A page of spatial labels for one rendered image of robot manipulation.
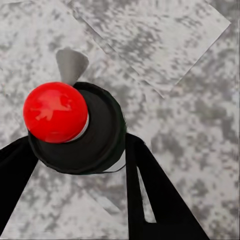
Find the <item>insectifuge atomizer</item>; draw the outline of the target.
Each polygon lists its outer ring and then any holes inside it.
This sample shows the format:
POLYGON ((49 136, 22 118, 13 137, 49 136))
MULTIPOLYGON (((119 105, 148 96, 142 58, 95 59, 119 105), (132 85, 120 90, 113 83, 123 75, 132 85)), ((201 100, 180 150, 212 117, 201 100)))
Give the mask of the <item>insectifuge atomizer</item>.
POLYGON ((61 82, 37 86, 23 105, 32 151, 58 173, 120 172, 127 133, 120 104, 106 89, 77 81, 90 64, 84 54, 61 49, 56 60, 61 82))

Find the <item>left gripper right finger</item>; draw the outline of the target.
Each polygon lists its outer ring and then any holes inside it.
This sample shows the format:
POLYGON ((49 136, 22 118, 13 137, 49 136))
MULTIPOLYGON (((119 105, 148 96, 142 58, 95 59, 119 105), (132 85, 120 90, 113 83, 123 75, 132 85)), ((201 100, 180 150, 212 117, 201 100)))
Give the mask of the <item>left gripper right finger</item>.
POLYGON ((125 134, 129 240, 210 240, 144 141, 125 134), (137 167, 156 223, 145 220, 137 167))

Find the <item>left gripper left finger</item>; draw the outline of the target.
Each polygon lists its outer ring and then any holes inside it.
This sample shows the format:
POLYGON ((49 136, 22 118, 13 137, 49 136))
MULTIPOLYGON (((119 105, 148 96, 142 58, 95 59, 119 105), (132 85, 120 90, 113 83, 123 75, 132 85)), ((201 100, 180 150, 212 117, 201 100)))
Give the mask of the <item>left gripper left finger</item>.
POLYGON ((0 236, 39 161, 24 136, 0 150, 0 236))

